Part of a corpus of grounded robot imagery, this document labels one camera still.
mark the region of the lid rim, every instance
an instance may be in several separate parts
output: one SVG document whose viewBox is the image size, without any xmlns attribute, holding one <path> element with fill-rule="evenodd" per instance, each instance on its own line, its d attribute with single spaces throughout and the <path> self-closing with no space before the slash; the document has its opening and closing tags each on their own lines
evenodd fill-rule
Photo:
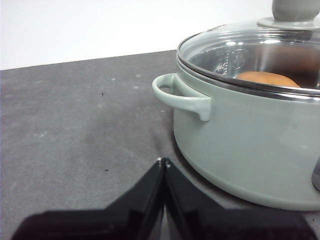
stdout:
<svg viewBox="0 0 320 240">
<path fill-rule="evenodd" d="M 178 54 L 177 56 L 177 64 L 178 66 L 185 71 L 187 74 L 192 75 L 193 77 L 199 79 L 200 81 L 204 81 L 208 84 L 218 86 L 224 89 L 249 94 L 249 95 L 255 95 L 259 97 L 265 97 L 265 98 L 271 98 L 271 99 L 278 99 L 278 100 L 287 100 L 287 101 L 293 101 L 293 102 L 302 102 L 302 103 L 315 103 L 320 104 L 320 94 L 319 95 L 305 95 L 305 94 L 295 94 L 292 92 L 278 92 L 278 91 L 271 91 L 266 89 L 257 89 L 252 87 L 247 87 L 245 85 L 237 85 L 232 84 L 230 82 L 226 82 L 223 80 L 219 80 L 216 78 L 208 77 L 202 73 L 199 73 L 187 65 L 185 65 L 179 58 Z"/>
</svg>

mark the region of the black object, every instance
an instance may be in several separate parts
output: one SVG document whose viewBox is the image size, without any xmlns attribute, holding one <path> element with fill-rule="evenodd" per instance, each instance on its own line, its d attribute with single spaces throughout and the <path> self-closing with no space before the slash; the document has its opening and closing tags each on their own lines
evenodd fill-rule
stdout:
<svg viewBox="0 0 320 240">
<path fill-rule="evenodd" d="M 164 205 L 184 240 L 316 239 L 296 212 L 222 208 L 163 158 L 106 209 L 33 215 L 21 223 L 12 240 L 156 239 Z"/>
</svg>

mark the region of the stainless steel rim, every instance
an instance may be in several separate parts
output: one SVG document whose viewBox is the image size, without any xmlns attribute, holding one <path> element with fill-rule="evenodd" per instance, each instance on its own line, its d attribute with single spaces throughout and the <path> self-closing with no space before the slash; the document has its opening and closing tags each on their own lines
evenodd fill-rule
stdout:
<svg viewBox="0 0 320 240">
<path fill-rule="evenodd" d="M 291 101 L 299 100 L 302 102 L 320 103 L 320 90 L 317 89 L 276 86 L 240 80 L 232 77 L 222 76 L 188 62 L 180 55 L 181 45 L 198 34 L 192 35 L 183 40 L 179 44 L 176 51 L 178 65 L 189 74 L 194 75 L 195 77 L 209 84 L 246 94 Z"/>
<path fill-rule="evenodd" d="M 265 97 L 265 98 L 272 98 L 272 99 L 279 99 L 279 100 L 287 100 L 287 101 L 294 101 L 294 102 L 303 102 L 303 103 L 316 103 L 320 104 L 320 96 L 310 96 L 310 95 L 302 95 L 302 94 L 296 94 L 292 92 L 277 92 L 277 91 L 271 91 L 271 90 L 261 90 L 261 89 L 255 89 L 251 87 L 246 87 L 244 85 L 236 85 L 229 82 L 225 82 L 219 79 L 208 77 L 204 74 L 198 73 L 194 71 L 193 69 L 186 66 L 178 57 L 177 54 L 177 64 L 178 66 L 184 70 L 186 73 L 194 76 L 195 78 L 204 81 L 206 83 L 244 93 L 244 94 L 250 94 L 255 95 L 259 97 Z"/>
</svg>

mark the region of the bread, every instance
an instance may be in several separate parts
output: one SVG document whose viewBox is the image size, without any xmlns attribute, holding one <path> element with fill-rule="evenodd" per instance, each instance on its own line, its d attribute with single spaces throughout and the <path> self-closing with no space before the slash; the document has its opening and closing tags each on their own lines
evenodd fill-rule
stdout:
<svg viewBox="0 0 320 240">
<path fill-rule="evenodd" d="M 262 84 L 300 88 L 298 84 L 286 76 L 265 71 L 245 71 L 236 76 L 236 79 Z"/>
</svg>

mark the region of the gray countertop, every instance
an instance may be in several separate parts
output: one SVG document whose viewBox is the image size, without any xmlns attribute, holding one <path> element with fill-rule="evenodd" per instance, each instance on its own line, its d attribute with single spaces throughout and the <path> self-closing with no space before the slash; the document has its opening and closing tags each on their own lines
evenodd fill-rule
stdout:
<svg viewBox="0 0 320 240">
<path fill-rule="evenodd" d="M 261 208 L 206 181 L 179 152 L 173 111 L 151 90 L 155 77 L 177 71 L 175 54 L 1 71 L 1 239 L 35 213 L 105 208 L 159 157 L 223 207 Z M 320 238 L 320 211 L 302 214 Z"/>
</svg>

